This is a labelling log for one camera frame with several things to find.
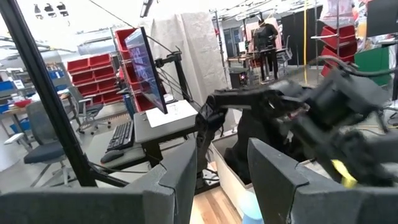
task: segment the yellow pole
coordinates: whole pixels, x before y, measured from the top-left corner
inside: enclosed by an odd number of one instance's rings
[[[304,1],[304,67],[307,65],[307,1]],[[304,81],[308,84],[307,69],[304,70]]]

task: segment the chair backrest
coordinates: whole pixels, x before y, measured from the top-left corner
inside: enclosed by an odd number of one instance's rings
[[[26,112],[33,137],[40,145],[54,142],[58,139],[42,102],[34,102],[27,105]]]
[[[75,100],[77,111],[79,111],[79,113],[80,113],[80,111],[83,109],[85,103],[79,103],[79,101],[84,99],[84,97],[81,95],[79,90],[74,86],[69,87],[68,90],[69,90],[69,93],[71,94],[71,96],[73,97],[73,99]]]

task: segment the monitor screen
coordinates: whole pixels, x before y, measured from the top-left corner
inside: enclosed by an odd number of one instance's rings
[[[136,29],[125,41],[142,94],[155,104],[161,112],[167,114],[165,100],[160,88],[160,78],[155,69],[144,28]]]

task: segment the gray office chair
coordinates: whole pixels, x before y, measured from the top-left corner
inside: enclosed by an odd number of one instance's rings
[[[95,120],[95,117],[104,108],[103,104],[93,105],[93,98],[92,98],[93,96],[83,97],[80,94],[80,92],[77,90],[77,88],[74,86],[69,87],[68,90],[72,95],[72,98],[74,99],[76,111],[78,113],[77,115],[78,118],[83,119],[83,122],[77,129],[77,131],[80,134],[84,134],[85,133],[84,130],[91,127],[95,128],[95,130],[91,132],[91,134],[94,134],[95,131],[98,129],[99,125],[107,125],[108,128],[111,128],[110,121],[105,123]]]
[[[49,185],[53,180],[63,176],[64,185],[68,185],[68,176],[73,172],[72,168],[67,167],[63,162],[67,159],[61,143],[58,141],[54,128],[44,110],[42,102],[31,103],[26,107],[29,118],[30,128],[33,137],[39,144],[35,149],[27,149],[28,154],[24,157],[25,164],[54,164],[59,162],[61,168],[53,172],[51,177],[43,186]],[[22,133],[17,133],[5,144],[11,144],[16,141],[24,141]]]
[[[293,57],[292,49],[289,47],[289,38],[290,36],[287,36],[285,45],[282,47],[282,49],[277,50],[276,52],[277,61],[279,64],[282,64],[282,67],[284,69],[284,75],[286,75],[285,64]]]

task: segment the monitor stand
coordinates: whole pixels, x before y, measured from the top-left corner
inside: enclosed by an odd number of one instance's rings
[[[381,44],[382,47],[390,47],[392,45],[398,45],[398,37],[394,37],[391,39],[387,39],[387,40],[382,40],[379,41],[378,44]],[[398,68],[398,49],[396,51],[396,67]],[[394,79],[392,80],[392,97],[391,97],[391,102],[392,102],[392,107],[393,108],[397,108],[398,105],[398,71],[396,70],[394,72]],[[394,119],[394,116],[397,113],[395,112],[394,114],[392,114],[390,116],[390,119]]]

